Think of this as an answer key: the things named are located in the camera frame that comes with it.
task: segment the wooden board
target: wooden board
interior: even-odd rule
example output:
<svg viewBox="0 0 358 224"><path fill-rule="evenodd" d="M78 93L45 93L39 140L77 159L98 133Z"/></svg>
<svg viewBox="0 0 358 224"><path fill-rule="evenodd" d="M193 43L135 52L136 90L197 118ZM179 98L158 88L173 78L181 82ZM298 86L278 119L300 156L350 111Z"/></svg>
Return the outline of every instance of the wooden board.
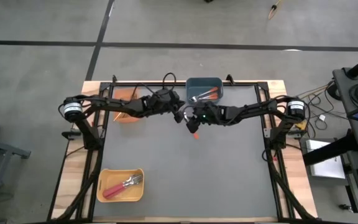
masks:
<svg viewBox="0 0 358 224"><path fill-rule="evenodd" d="M160 81L141 81L143 83L160 82ZM283 80L237 80L237 82L267 82L270 92L270 97L274 98L278 95L286 95L285 85ZM95 95L99 92L99 86L101 81L87 81L84 82L81 94ZM101 124L104 117L102 112L99 118L99 124ZM267 127L271 127L269 117L265 117ZM93 121L93 116L88 118L89 122ZM279 124L280 120L276 118L276 124ZM294 139L287 139L287 143L294 146L299 146L299 142ZM83 146L82 140L70 141L68 145L67 153L78 149ZM96 158L97 152L93 153L93 159ZM287 172L287 178L291 191L297 197L299 202L304 208L314 217L317 217L316 207L314 205L313 195L311 193L308 176L306 173L305 164L303 163L302 153L299 149L293 147L287 147L283 149L283 159L285 163L285 169ZM81 149L78 152L70 155L65 159L63 165L62 176L58 187L57 197L52 212L52 218L60 216L67 206L72 202L78 191L80 190L81 180L84 172L86 160L86 150ZM285 196L282 190L279 190L280 201L282 204L284 217L288 217L288 210L285 202ZM88 214L90 202L90 190L86 194L85 204L83 209L83 217ZM111 217L99 217L95 219L96 222L274 222L277 221L276 217L257 217L257 218L186 218L186 217L138 217L119 220Z"/></svg>

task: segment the concrete floor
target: concrete floor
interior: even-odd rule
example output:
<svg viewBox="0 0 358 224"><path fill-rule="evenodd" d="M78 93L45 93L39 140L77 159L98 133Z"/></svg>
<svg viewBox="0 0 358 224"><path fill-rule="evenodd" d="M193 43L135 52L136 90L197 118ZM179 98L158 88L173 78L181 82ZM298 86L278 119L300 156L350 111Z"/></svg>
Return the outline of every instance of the concrete floor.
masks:
<svg viewBox="0 0 358 224"><path fill-rule="evenodd" d="M96 41L107 2L0 0L0 40ZM358 0L284 1L268 22L273 3L116 0L104 41L358 47ZM5 176L2 190L14 197L0 203L0 218L46 219L67 144L60 133L70 127L57 106L80 92L92 52L92 47L0 46L0 140L32 151L28 161L14 159ZM102 48L93 80L230 73L235 79L282 79L295 95L326 84L333 69L357 62L358 52ZM322 106L329 108L325 99ZM349 127L332 116L326 121L328 129L317 137L341 137ZM358 223L358 214L337 208L348 203L344 187L314 180L311 186L319 217Z"/></svg>

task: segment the blue bin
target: blue bin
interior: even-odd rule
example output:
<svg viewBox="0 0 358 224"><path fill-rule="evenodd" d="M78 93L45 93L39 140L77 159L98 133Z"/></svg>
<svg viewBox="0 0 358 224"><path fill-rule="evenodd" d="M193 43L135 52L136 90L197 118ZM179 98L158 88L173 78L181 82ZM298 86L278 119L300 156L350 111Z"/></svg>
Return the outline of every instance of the blue bin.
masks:
<svg viewBox="0 0 358 224"><path fill-rule="evenodd" d="M218 88L218 98L217 100L202 100L202 101L212 101L217 103L223 96L223 83L220 78L189 78L186 81L186 97L189 104L194 102L191 100L191 97L198 96L202 93L207 92L208 90L217 87Z"/></svg>

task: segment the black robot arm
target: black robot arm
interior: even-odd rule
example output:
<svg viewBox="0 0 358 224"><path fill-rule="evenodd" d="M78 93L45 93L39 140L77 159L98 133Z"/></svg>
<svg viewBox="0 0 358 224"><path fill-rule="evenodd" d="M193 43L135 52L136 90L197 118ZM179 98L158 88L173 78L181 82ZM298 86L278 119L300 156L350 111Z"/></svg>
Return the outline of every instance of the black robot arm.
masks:
<svg viewBox="0 0 358 224"><path fill-rule="evenodd" d="M83 106L82 102L84 101L89 101L90 104ZM77 95L66 98L62 106L64 118L75 123L81 131L85 149L98 150L102 145L98 130L86 120L95 111L116 111L127 113L136 118L143 118L169 112L177 114L179 108L184 104L185 102L179 99L175 91L162 88L153 93L152 96L143 96L131 101L105 98L98 95Z"/></svg>
<svg viewBox="0 0 358 224"><path fill-rule="evenodd" d="M277 109L279 103L287 103L287 109L284 113ZM187 116L187 114L183 112L182 117L177 118L177 122L184 119L191 133L195 133L201 124L230 126L238 124L246 118L265 114L275 115L280 118L282 122L278 127L270 130L269 144L281 148L285 147L285 136L291 127L305 119L305 103L299 98L290 96L278 96L265 102L241 107L220 106L210 101L200 101L186 108L189 107L193 108L193 115Z"/></svg>

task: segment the yellow tray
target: yellow tray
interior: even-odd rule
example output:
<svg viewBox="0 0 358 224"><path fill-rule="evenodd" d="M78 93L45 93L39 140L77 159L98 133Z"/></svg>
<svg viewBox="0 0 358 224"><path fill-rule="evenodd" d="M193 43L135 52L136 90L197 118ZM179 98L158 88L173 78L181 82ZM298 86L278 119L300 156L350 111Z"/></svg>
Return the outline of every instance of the yellow tray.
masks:
<svg viewBox="0 0 358 224"><path fill-rule="evenodd" d="M123 192L111 198L104 198L104 190L124 182L134 174L142 174L143 181L138 185L132 185ZM136 170L109 170L104 169L99 174L98 192L96 194L100 202L137 202L143 196L144 191L144 172L142 169Z"/></svg>

